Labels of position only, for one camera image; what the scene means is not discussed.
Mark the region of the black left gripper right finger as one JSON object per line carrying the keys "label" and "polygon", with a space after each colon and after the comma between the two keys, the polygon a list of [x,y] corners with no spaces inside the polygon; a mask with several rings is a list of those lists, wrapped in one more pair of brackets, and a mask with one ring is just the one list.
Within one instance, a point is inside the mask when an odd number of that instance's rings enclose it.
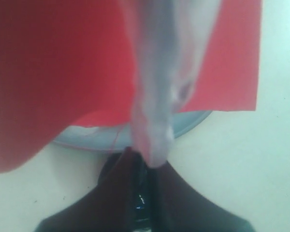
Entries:
{"label": "black left gripper right finger", "polygon": [[148,170],[154,232],[252,232],[251,223],[194,190],[169,164]]}

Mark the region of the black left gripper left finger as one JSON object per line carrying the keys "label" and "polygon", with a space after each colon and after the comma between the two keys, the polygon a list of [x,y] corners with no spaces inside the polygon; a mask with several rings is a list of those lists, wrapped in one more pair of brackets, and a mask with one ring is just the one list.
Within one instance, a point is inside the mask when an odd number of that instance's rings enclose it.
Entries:
{"label": "black left gripper left finger", "polygon": [[134,232],[142,168],[128,147],[92,191],[68,208],[42,220],[37,232]]}

